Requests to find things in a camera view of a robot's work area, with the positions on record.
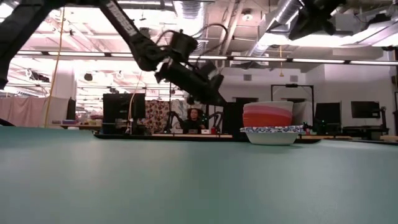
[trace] blue patterned bowl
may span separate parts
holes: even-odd
[[[268,146],[288,146],[303,133],[303,126],[247,127],[241,128],[252,144]]]

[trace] white wall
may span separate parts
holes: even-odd
[[[297,84],[305,84],[305,74],[299,69],[283,69],[284,76],[280,76],[280,69],[270,71],[269,69],[224,68],[224,82],[220,93],[226,101],[232,102],[235,97],[259,98],[259,101],[271,100],[272,84],[291,83],[290,76],[297,75]],[[244,74],[251,74],[252,81],[243,81]],[[308,98],[311,96],[301,88],[274,87],[274,100],[280,98]]]
[[[387,60],[387,55],[380,60]],[[359,65],[320,65],[307,73],[308,84],[315,85],[315,101],[342,102],[343,126],[380,125],[381,119],[353,119],[351,101],[379,101],[385,106],[387,127],[394,134],[394,86],[391,67]]]

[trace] red bowl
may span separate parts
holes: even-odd
[[[243,108],[243,113],[259,113],[259,114],[278,114],[282,116],[292,117],[291,111],[285,109],[274,108],[270,106],[247,106]]]
[[[272,126],[289,126],[292,123],[292,117],[282,116],[278,114],[256,114],[244,113],[244,127],[272,127]]]

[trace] bowl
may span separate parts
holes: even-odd
[[[243,110],[245,110],[246,108],[250,108],[252,106],[266,106],[271,108],[283,109],[290,113],[293,112],[293,102],[290,101],[265,101],[265,102],[246,103],[243,106]]]
[[[292,116],[279,114],[244,113],[244,127],[288,126],[292,123]]]
[[[246,133],[251,144],[288,146],[293,144],[297,136],[303,132],[303,126],[250,127],[241,128],[241,132]]]
[[[288,110],[270,106],[248,106],[243,109],[243,113],[278,114],[287,117],[293,116],[292,112]]]

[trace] teal table surface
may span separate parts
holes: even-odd
[[[1,224],[398,223],[398,148],[0,127]]]

